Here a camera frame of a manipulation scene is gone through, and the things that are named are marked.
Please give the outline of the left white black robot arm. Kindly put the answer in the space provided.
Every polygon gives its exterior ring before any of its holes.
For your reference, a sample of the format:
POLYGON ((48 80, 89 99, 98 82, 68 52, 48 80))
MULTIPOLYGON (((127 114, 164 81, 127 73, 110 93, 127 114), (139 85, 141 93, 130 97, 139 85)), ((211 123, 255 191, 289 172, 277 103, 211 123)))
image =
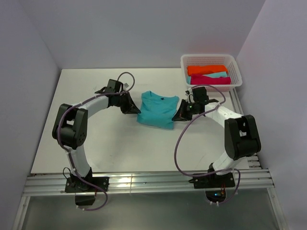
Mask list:
POLYGON ((67 152, 70 163, 70 185, 81 191, 96 187, 92 168, 87 162, 84 142, 87 137, 88 119, 109 107, 119 107, 123 114, 140 114, 128 92, 103 93, 97 91, 95 96, 84 102, 60 105, 52 130, 52 137, 67 152))

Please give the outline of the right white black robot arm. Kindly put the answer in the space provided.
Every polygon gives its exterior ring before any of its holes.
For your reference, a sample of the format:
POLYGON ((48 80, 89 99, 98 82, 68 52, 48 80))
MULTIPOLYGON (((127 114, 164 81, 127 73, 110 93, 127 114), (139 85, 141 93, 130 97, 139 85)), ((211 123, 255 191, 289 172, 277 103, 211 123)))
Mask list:
POLYGON ((189 122, 179 135, 174 150, 175 167, 185 176, 192 177, 193 175, 180 169, 177 161, 177 149, 189 126, 202 116, 212 119, 224 129, 224 152, 211 164, 211 172, 195 175, 195 177, 207 176, 208 183, 217 187, 224 181, 225 174, 236 170, 236 165, 242 158, 260 152, 261 141, 254 116, 238 114, 222 106, 222 103, 216 99, 203 103, 189 103, 183 99, 172 120, 189 122))

